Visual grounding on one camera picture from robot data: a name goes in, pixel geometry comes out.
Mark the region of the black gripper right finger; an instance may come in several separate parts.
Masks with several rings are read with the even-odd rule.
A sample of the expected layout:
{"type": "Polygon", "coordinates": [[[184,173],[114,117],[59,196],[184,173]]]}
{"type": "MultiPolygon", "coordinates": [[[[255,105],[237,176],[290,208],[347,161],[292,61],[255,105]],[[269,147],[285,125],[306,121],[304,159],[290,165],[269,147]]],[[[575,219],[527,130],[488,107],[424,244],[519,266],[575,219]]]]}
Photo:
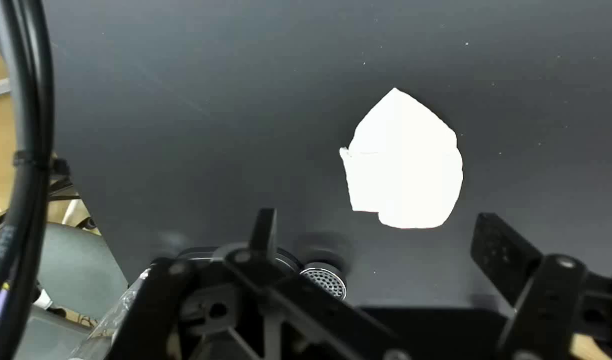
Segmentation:
{"type": "Polygon", "coordinates": [[[493,211],[479,213],[471,256],[511,306],[543,262],[543,251],[493,211]]]}

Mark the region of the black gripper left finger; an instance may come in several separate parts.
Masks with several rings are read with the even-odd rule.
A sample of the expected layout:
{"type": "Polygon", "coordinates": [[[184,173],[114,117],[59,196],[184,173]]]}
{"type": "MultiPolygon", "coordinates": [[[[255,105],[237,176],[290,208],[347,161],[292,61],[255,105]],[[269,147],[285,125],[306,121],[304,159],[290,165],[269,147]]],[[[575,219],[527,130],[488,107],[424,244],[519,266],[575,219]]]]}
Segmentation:
{"type": "Polygon", "coordinates": [[[262,208],[257,213],[255,229],[248,241],[248,250],[255,256],[275,259],[276,257],[276,210],[262,208]]]}

